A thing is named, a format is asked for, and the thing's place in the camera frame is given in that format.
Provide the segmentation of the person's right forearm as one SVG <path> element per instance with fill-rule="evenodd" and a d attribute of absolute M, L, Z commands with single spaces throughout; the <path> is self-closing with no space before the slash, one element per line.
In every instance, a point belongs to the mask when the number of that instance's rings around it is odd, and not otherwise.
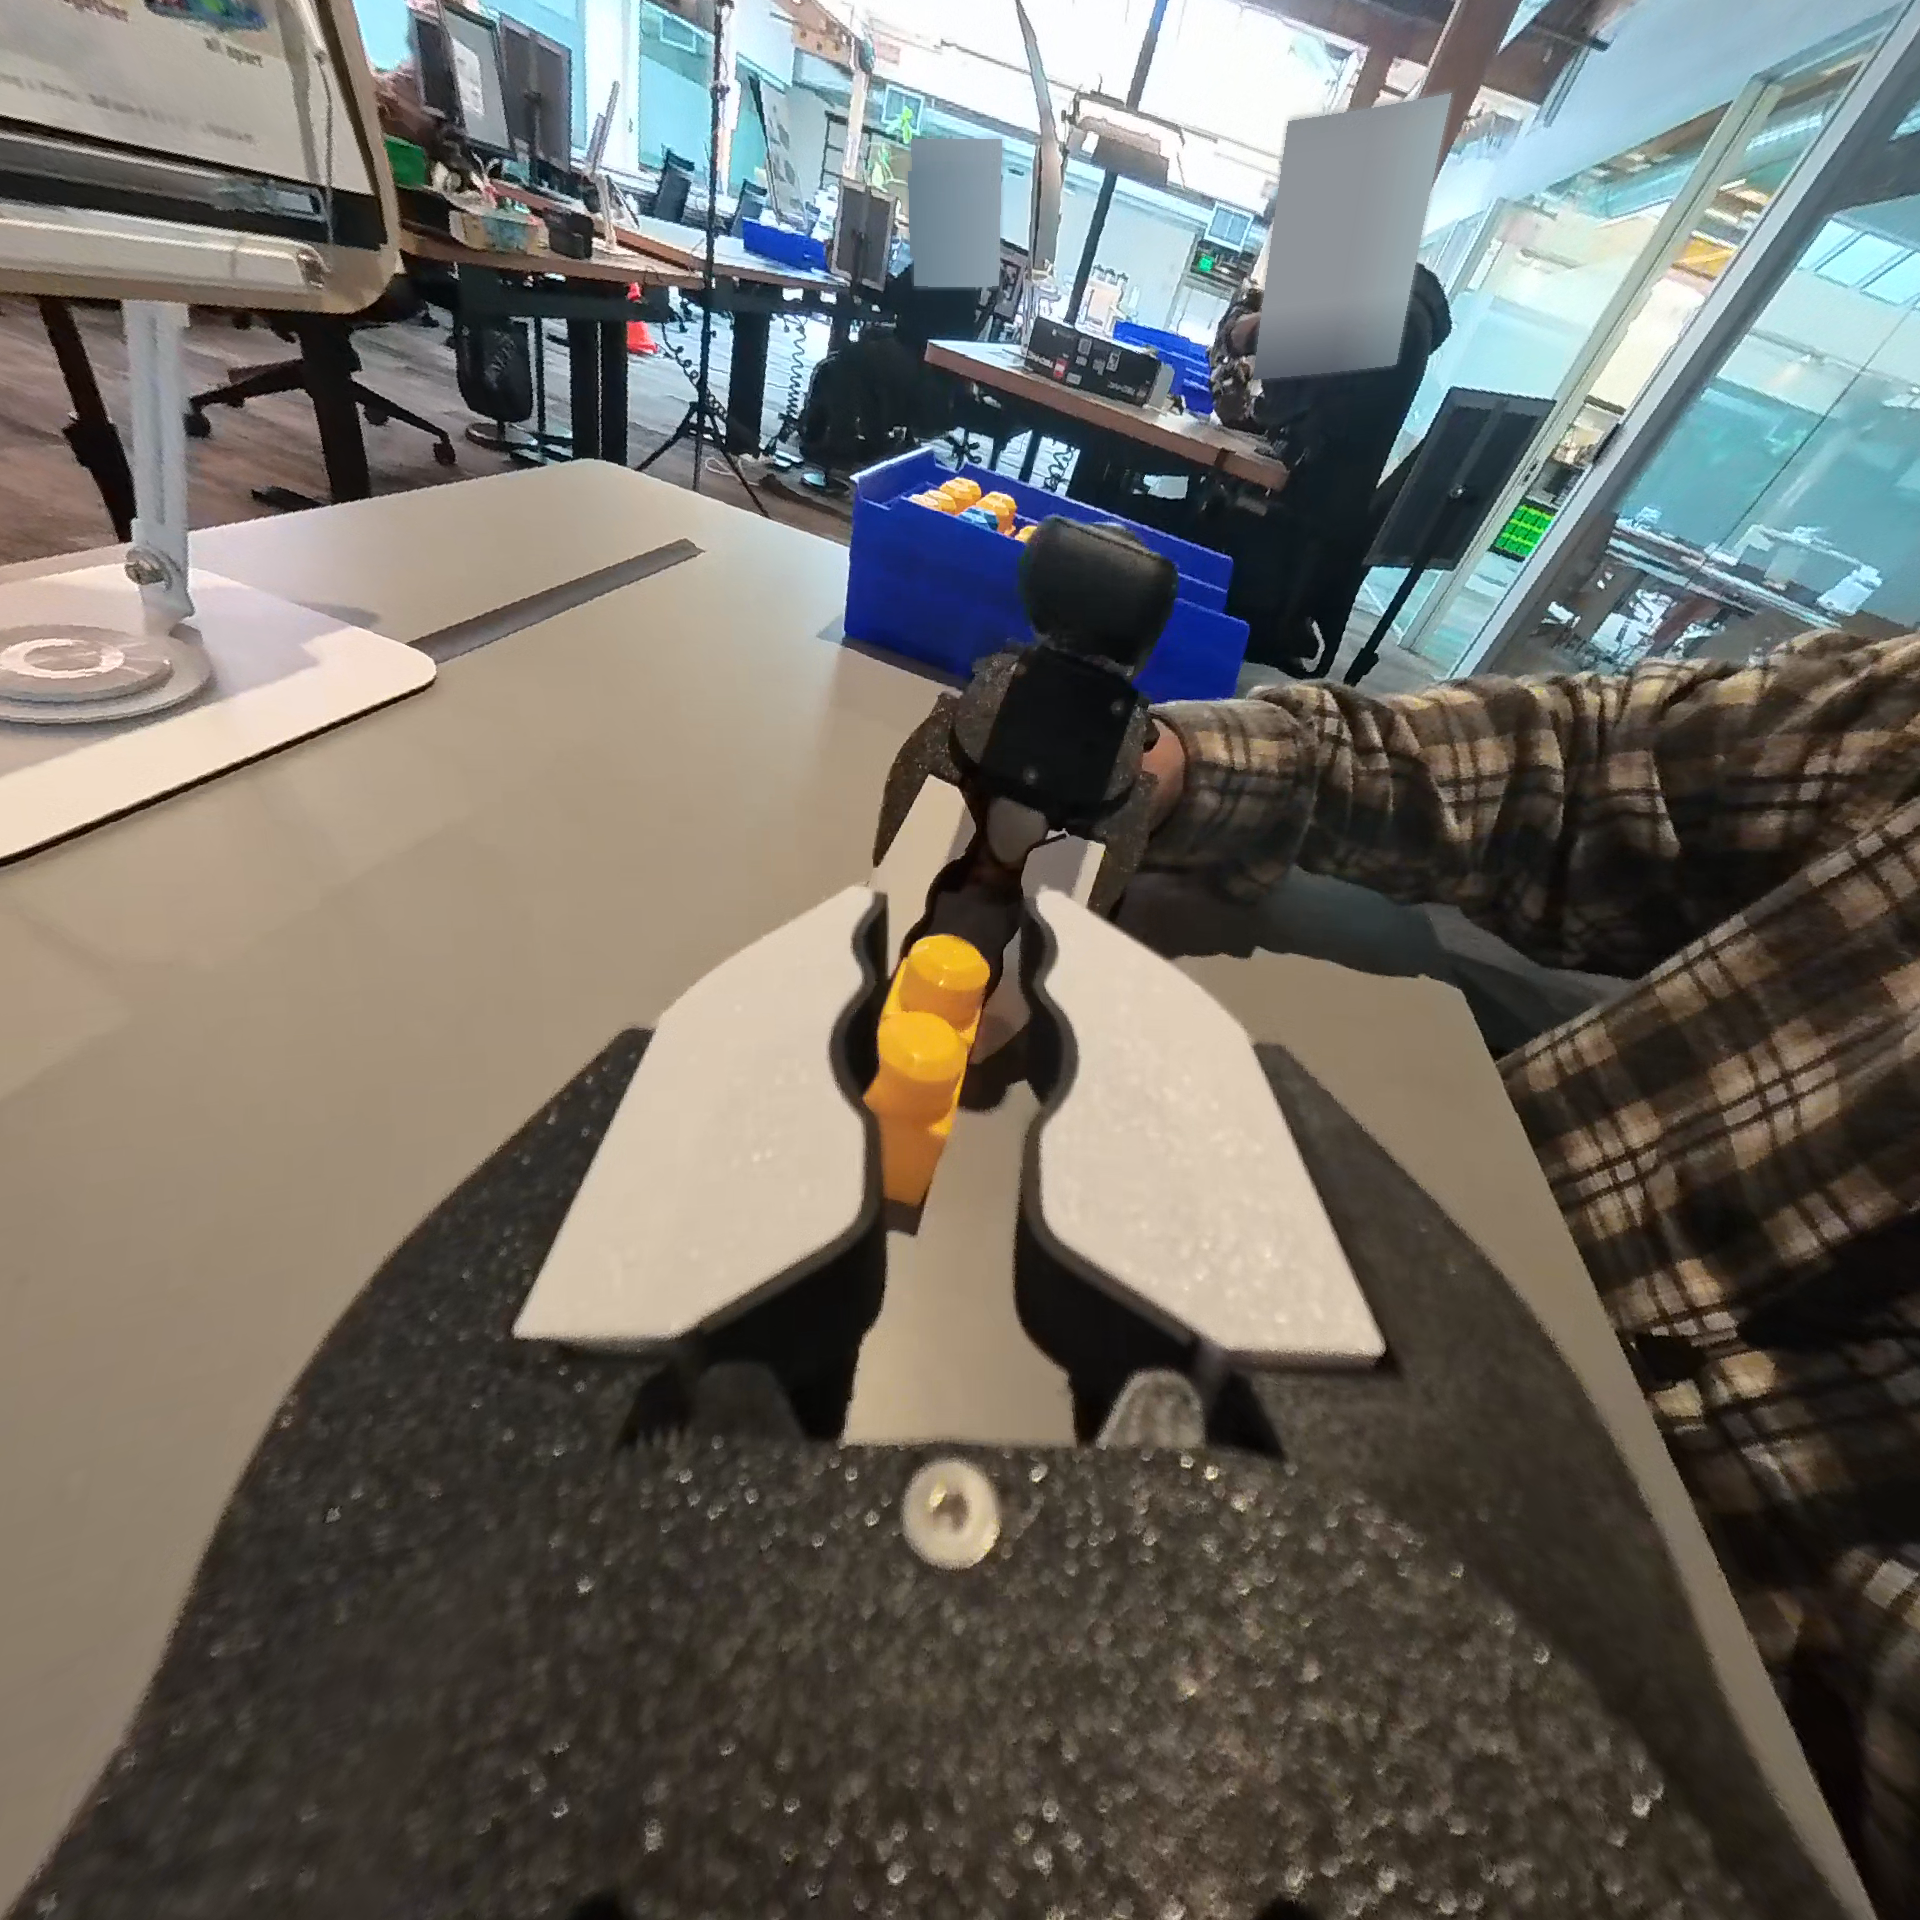
<path fill-rule="evenodd" d="M 1166 704 L 1142 867 L 1238 901 L 1302 871 L 1638 978 L 1912 805 L 1914 717 L 1914 635 L 1844 633 L 1757 664 Z"/>

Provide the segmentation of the black box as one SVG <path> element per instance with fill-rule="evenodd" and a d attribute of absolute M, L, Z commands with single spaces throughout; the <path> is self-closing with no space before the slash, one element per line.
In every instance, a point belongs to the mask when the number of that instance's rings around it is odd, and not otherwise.
<path fill-rule="evenodd" d="M 1032 322 L 1021 363 L 1057 386 L 1134 408 L 1164 408 L 1172 399 L 1172 366 L 1154 348 L 1087 333 L 1048 316 Z"/>

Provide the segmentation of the picture instruction board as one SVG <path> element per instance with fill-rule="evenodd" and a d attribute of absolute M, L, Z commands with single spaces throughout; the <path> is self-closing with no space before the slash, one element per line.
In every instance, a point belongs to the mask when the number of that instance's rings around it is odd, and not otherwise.
<path fill-rule="evenodd" d="M 348 5 L 3 5 L 4 296 L 360 314 L 396 242 Z"/>

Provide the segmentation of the black computer monitor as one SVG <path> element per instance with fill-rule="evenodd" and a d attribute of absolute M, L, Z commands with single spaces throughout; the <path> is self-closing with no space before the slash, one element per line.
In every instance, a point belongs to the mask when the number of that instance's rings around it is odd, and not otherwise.
<path fill-rule="evenodd" d="M 424 105 L 480 158 L 516 154 L 501 23 L 466 5 L 407 5 Z"/>
<path fill-rule="evenodd" d="M 565 173 L 572 166 L 572 54 L 551 36 L 504 16 L 498 22 L 505 120 L 516 154 Z"/>

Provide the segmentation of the black office chair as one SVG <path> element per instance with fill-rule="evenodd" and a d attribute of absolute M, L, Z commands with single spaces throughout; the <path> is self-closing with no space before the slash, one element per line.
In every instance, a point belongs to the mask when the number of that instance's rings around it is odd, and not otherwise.
<path fill-rule="evenodd" d="M 224 383 L 190 396 L 182 405 L 184 437 L 194 443 L 208 440 L 217 411 L 242 411 L 252 402 L 276 396 L 303 396 L 314 416 L 330 504 L 360 501 L 372 493 L 368 426 L 407 426 L 428 443 L 428 454 L 439 467 L 453 468 L 457 450 L 447 429 L 371 389 L 358 355 L 364 333 L 413 323 L 424 311 L 426 302 L 415 282 L 396 274 L 385 293 L 358 314 L 243 314 L 242 323 L 265 323 L 273 337 L 291 345 L 291 355 L 232 368 Z"/>

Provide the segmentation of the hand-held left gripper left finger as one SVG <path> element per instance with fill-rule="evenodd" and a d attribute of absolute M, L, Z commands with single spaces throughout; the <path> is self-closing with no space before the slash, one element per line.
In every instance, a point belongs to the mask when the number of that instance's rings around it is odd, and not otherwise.
<path fill-rule="evenodd" d="M 842 1432 L 886 1293 L 876 1065 L 886 901 L 845 886 L 695 981 L 637 1070 L 516 1316 L 516 1341 L 750 1364 Z"/>

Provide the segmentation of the black tripod stand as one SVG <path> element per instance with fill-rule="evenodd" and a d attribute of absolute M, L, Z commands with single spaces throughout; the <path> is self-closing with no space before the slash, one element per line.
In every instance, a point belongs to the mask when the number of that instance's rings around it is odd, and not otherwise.
<path fill-rule="evenodd" d="M 700 227 L 702 248 L 699 253 L 700 276 L 695 293 L 700 307 L 700 336 L 699 361 L 693 370 L 693 395 L 674 431 L 667 433 L 665 440 L 660 440 L 645 459 L 639 459 L 635 468 L 648 472 L 652 467 L 659 465 L 659 459 L 665 453 L 686 445 L 691 457 L 689 486 L 693 493 L 700 493 L 702 480 L 707 477 L 707 453 L 712 453 L 730 473 L 752 512 L 760 514 L 761 518 L 769 518 L 769 509 L 764 506 L 760 493 L 754 491 L 754 483 L 747 478 L 740 459 L 730 450 L 729 426 L 712 395 L 712 343 L 716 314 L 716 201 L 722 199 L 723 132 L 733 85 L 733 54 L 729 42 L 730 13 L 733 13 L 730 2 L 712 2 L 712 48 L 707 70 L 707 204 Z"/>

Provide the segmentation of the pile of yellow and blue blocks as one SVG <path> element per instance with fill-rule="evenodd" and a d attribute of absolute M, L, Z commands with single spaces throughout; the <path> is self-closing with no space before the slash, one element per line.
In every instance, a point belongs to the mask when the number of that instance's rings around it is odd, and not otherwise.
<path fill-rule="evenodd" d="M 1015 545 L 1028 545 L 1038 528 L 1035 518 L 1021 517 L 1021 506 L 1011 493 L 982 491 L 965 477 L 951 477 L 939 486 L 910 493 L 904 501 L 920 514 L 944 517 Z"/>

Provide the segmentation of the black mesh bin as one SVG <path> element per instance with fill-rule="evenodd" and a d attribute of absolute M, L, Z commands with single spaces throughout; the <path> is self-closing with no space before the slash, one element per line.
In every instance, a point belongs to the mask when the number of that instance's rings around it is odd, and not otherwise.
<path fill-rule="evenodd" d="M 478 419 L 519 426 L 533 418 L 536 383 L 526 322 L 518 316 L 463 316 L 453 329 L 461 402 Z"/>

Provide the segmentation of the person's plaid shirt torso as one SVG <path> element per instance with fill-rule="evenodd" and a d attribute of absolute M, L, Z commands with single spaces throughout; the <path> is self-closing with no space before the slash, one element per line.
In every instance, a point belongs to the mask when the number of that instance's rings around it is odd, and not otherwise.
<path fill-rule="evenodd" d="M 1918 1869 L 1918 822 L 1499 1063 L 1880 1916 Z"/>

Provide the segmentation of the yellow two-stud block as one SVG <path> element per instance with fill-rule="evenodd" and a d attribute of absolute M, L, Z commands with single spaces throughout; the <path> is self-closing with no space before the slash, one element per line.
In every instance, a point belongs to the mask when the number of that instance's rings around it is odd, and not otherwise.
<path fill-rule="evenodd" d="M 913 940 L 876 1022 L 876 1070 L 865 1106 L 876 1119 L 884 1200 L 919 1209 L 947 1148 L 991 969 L 961 936 Z"/>

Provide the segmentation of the blue plastic bin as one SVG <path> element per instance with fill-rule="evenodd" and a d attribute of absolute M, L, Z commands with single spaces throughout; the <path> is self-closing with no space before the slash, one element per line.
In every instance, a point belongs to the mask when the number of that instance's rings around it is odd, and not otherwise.
<path fill-rule="evenodd" d="M 1110 525 L 1114 517 L 973 461 L 948 468 L 932 449 L 853 473 L 844 635 L 965 677 L 985 655 L 1028 642 L 1034 628 L 1016 588 L 1019 541 L 920 501 L 951 480 L 980 495 L 1004 493 L 1019 528 L 1050 517 Z M 1226 609 L 1231 560 L 1147 525 L 1124 528 L 1179 574 L 1172 616 L 1136 677 L 1142 695 L 1231 698 L 1250 648 L 1247 623 Z"/>

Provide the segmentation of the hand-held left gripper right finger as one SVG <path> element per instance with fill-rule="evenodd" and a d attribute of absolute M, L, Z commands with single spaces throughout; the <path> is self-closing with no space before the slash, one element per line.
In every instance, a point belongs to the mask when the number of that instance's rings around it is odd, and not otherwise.
<path fill-rule="evenodd" d="M 1386 1338 L 1245 1028 L 1063 894 L 1021 917 L 1015 1310 L 1093 1441 L 1139 1376 L 1254 1437 L 1252 1380 L 1359 1373 Z"/>

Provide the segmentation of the white stand with base plate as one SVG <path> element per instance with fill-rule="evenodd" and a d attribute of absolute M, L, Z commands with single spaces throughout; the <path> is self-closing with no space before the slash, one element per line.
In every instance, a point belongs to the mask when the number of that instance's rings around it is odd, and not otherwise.
<path fill-rule="evenodd" d="M 428 690 L 417 648 L 191 568 L 182 325 L 131 301 L 131 545 L 3 588 L 3 860 Z"/>

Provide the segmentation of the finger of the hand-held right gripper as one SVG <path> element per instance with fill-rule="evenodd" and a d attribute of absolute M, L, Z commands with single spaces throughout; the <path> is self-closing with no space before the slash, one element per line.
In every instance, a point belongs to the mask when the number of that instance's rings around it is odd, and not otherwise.
<path fill-rule="evenodd" d="M 879 894 L 891 905 L 924 905 L 939 875 L 974 837 L 964 793 L 947 781 L 924 781 L 893 839 L 879 856 Z"/>
<path fill-rule="evenodd" d="M 1032 858 L 1032 899 L 1060 894 L 1097 920 L 1115 920 L 1123 901 L 1121 854 L 1100 839 L 1050 833 Z"/>

